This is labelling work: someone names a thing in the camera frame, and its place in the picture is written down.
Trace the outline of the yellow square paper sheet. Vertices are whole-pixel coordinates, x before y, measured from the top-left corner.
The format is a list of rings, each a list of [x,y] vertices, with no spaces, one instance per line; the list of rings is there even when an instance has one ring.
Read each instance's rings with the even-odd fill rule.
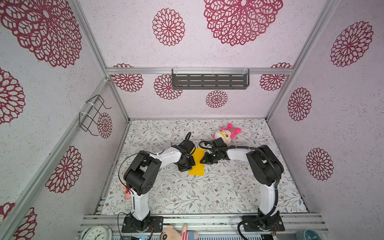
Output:
[[[205,175],[205,165],[201,164],[200,161],[203,159],[205,155],[204,149],[196,149],[193,153],[192,157],[195,161],[195,166],[189,171],[190,176],[204,176]]]

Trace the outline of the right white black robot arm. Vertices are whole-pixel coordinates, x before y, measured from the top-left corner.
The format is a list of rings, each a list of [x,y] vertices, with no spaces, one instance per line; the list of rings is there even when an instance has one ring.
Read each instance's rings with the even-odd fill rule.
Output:
[[[207,153],[201,160],[202,164],[214,164],[219,160],[242,161],[249,163],[255,179],[260,184],[260,205],[258,213],[260,219],[265,219],[277,213],[278,185],[284,167],[272,152],[270,147],[229,146],[206,147],[199,146]]]

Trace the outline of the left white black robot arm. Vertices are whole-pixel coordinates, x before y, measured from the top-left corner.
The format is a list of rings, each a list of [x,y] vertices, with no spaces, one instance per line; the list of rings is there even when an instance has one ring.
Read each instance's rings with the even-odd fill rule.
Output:
[[[159,170],[175,164],[180,172],[187,172],[195,165],[195,147],[172,146],[160,154],[140,151],[124,173],[124,181],[132,194],[132,215],[143,221],[149,214],[148,192],[153,187]]]

